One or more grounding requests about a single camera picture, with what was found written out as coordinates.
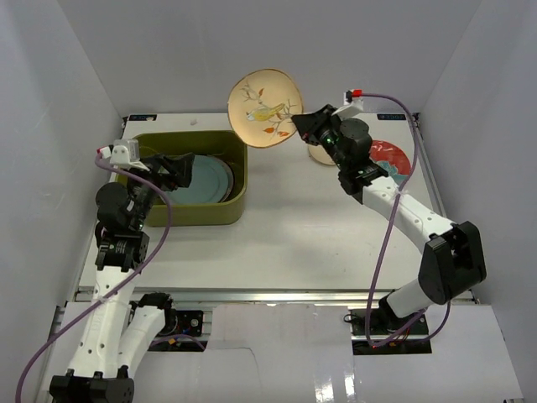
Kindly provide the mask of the small cream black plate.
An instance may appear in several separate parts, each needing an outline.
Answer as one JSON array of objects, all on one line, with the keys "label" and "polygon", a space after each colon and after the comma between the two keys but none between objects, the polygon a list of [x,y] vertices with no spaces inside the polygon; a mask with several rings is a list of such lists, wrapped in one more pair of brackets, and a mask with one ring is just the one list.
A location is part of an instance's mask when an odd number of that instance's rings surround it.
[{"label": "small cream black plate", "polygon": [[309,144],[307,146],[310,157],[322,165],[335,165],[330,155],[320,145]]}]

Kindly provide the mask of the light blue plate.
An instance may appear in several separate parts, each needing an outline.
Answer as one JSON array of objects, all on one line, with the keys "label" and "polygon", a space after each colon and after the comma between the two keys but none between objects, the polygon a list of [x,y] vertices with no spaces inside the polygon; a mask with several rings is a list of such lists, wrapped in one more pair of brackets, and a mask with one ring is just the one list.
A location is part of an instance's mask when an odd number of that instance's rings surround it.
[{"label": "light blue plate", "polygon": [[219,203],[227,190],[227,174],[215,156],[197,154],[188,188],[168,192],[175,205]]}]

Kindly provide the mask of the beige bird branch plate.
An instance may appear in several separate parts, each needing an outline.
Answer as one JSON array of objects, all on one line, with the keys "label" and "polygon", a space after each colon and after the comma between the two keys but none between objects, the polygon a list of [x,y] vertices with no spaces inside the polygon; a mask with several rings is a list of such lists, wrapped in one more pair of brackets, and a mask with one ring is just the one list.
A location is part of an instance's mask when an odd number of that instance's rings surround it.
[{"label": "beige bird branch plate", "polygon": [[249,147],[267,149],[296,132],[291,118],[304,111],[293,79],[276,69],[253,71],[234,87],[227,101],[232,131]]}]

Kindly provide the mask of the dark rimmed beige plate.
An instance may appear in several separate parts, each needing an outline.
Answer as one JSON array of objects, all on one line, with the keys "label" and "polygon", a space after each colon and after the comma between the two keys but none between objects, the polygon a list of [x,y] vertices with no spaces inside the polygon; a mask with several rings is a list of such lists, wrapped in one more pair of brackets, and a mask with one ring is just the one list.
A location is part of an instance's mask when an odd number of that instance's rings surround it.
[{"label": "dark rimmed beige plate", "polygon": [[232,167],[222,159],[219,159],[215,157],[216,161],[222,166],[222,168],[226,171],[227,174],[227,190],[220,202],[225,202],[228,197],[231,195],[234,184],[235,184],[235,175],[232,171]]}]

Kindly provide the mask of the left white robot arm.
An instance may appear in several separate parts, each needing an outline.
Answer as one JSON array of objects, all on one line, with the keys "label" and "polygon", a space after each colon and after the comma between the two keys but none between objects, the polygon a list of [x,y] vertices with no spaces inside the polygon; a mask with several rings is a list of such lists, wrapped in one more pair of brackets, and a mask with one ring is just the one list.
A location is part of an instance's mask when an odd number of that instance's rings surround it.
[{"label": "left white robot arm", "polygon": [[63,375],[50,381],[55,402],[131,402],[134,377],[154,338],[173,332],[177,314],[166,293],[131,297],[142,270],[157,252],[149,249],[144,222],[154,203],[170,191],[186,188],[195,156],[154,154],[129,165],[96,165],[125,175],[96,194],[96,283],[91,305],[74,323],[86,323],[81,340]]}]

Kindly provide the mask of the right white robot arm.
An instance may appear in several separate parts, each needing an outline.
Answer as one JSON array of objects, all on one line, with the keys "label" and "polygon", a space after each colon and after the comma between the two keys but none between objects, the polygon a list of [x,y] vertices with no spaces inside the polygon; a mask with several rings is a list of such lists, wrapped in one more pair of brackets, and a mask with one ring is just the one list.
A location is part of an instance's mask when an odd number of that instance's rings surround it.
[{"label": "right white robot arm", "polygon": [[291,118],[307,144],[322,147],[338,168],[341,188],[377,212],[421,253],[418,275],[382,298],[373,318],[388,334],[399,334],[409,318],[448,301],[487,277],[482,240],[471,222],[455,223],[403,192],[403,187],[371,157],[373,140],[358,120],[340,119],[327,105]]}]

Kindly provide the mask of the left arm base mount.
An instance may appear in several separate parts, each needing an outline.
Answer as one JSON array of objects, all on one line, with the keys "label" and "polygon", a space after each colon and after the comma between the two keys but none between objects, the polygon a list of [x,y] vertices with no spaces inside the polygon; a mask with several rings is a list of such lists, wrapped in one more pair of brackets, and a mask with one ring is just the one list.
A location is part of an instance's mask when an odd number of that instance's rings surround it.
[{"label": "left arm base mount", "polygon": [[163,292],[148,293],[139,301],[129,302],[130,323],[139,307],[156,305],[164,309],[164,327],[149,346],[153,352],[203,352],[206,342],[202,342],[204,313],[202,310],[177,310],[170,294]]}]

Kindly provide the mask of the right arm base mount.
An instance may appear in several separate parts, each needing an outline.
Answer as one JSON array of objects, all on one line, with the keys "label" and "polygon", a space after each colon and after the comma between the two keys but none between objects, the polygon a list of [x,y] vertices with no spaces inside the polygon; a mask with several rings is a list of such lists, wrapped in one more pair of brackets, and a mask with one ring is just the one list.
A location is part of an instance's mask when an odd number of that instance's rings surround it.
[{"label": "right arm base mount", "polygon": [[[426,338],[430,333],[424,315],[422,315],[408,330],[405,330],[401,335],[382,347],[373,347],[368,343],[365,333],[365,319],[365,309],[350,310],[343,317],[343,321],[350,325],[352,352],[354,356],[416,355],[432,353],[430,341],[420,341],[420,339]],[[374,313],[374,310],[372,310],[370,319],[370,338],[375,343],[380,342],[398,330],[405,323],[406,320],[403,320],[396,322],[395,324],[387,326],[383,325],[378,316]]]}]

